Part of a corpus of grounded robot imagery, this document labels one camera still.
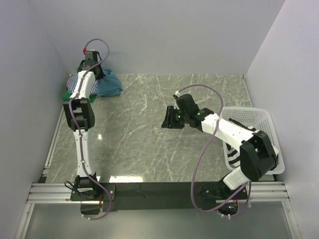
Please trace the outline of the teal blue tank top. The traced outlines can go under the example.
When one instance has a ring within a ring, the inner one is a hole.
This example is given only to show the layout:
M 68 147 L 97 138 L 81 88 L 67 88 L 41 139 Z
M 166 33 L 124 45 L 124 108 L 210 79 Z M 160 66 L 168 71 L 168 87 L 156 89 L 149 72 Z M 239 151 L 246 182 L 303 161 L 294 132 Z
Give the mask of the teal blue tank top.
M 124 90 L 121 81 L 111 69 L 102 70 L 105 76 L 98 80 L 95 94 L 99 97 L 119 96 Z

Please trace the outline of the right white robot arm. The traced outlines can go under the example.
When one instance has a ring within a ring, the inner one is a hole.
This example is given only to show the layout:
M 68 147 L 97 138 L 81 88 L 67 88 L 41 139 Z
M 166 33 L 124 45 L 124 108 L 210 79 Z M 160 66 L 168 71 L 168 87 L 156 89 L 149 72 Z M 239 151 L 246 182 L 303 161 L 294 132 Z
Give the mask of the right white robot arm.
M 239 165 L 220 180 L 219 194 L 231 198 L 243 184 L 258 181 L 279 163 L 279 151 L 268 135 L 235 120 L 224 120 L 208 108 L 200 109 L 191 94 L 174 94 L 175 105 L 168 106 L 163 128 L 182 129 L 189 125 L 201 132 L 214 135 L 239 155 Z

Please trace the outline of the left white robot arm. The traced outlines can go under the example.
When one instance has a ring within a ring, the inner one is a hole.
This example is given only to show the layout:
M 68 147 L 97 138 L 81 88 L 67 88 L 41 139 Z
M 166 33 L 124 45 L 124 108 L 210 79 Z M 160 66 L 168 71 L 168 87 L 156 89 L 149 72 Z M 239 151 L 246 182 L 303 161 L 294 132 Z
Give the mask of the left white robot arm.
M 97 175 L 90 162 L 90 136 L 95 125 L 89 97 L 91 88 L 98 79 L 104 76 L 99 52 L 83 49 L 84 60 L 78 67 L 77 82 L 70 99 L 63 101 L 63 109 L 68 127 L 72 130 L 77 151 L 77 175 L 71 184 L 71 198 L 95 200 L 100 197 L 101 189 L 96 184 Z

